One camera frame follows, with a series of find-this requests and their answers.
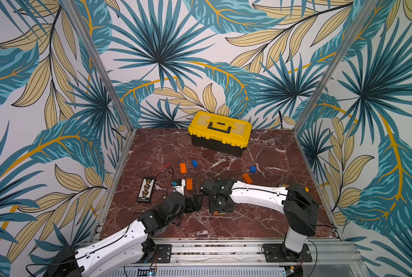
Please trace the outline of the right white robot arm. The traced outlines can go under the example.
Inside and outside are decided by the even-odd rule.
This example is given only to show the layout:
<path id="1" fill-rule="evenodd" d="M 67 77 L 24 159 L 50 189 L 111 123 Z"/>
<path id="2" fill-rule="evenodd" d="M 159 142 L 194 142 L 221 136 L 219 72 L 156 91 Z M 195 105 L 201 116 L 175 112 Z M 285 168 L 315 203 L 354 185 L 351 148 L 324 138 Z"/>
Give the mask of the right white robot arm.
<path id="1" fill-rule="evenodd" d="M 231 212 L 235 204 L 252 204 L 285 214 L 289 228 L 282 252 L 299 255 L 309 237 L 316 234 L 319 205 L 299 184 L 263 187 L 234 179 L 206 180 L 201 193 L 209 198 L 209 212 Z"/>

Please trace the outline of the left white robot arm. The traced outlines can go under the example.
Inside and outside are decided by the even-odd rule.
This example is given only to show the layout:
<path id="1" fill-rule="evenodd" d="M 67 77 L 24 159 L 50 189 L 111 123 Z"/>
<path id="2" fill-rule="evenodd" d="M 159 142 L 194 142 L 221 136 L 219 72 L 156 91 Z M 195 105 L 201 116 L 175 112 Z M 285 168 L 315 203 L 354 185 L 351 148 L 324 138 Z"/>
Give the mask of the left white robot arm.
<path id="1" fill-rule="evenodd" d="M 203 195 L 189 198 L 175 191 L 162 204 L 143 212 L 115 234 L 87 247 L 60 250 L 48 265 L 45 277 L 103 277 L 119 267 L 152 260 L 156 254 L 153 238 L 182 217 L 201 210 Z"/>

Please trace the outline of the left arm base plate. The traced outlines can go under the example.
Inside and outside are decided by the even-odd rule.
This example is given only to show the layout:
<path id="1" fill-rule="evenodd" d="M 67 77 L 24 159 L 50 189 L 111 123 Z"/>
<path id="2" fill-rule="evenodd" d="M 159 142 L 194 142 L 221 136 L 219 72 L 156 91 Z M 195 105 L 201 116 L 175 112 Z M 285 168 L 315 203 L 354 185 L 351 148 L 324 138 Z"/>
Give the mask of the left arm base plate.
<path id="1" fill-rule="evenodd" d="M 148 264 L 169 264 L 172 255 L 171 244 L 159 244 L 152 251 L 149 257 L 146 258 Z"/>

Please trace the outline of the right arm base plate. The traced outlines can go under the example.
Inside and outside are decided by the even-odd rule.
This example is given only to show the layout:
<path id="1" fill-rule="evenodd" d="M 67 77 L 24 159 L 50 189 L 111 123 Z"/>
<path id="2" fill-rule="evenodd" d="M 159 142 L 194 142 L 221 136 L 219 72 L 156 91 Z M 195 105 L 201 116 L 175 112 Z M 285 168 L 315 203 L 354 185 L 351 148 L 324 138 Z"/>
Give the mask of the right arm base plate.
<path id="1" fill-rule="evenodd" d="M 299 253 L 287 249 L 283 244 L 263 244 L 261 252 L 267 263 L 307 263 L 313 261 L 307 244 L 303 245 Z"/>

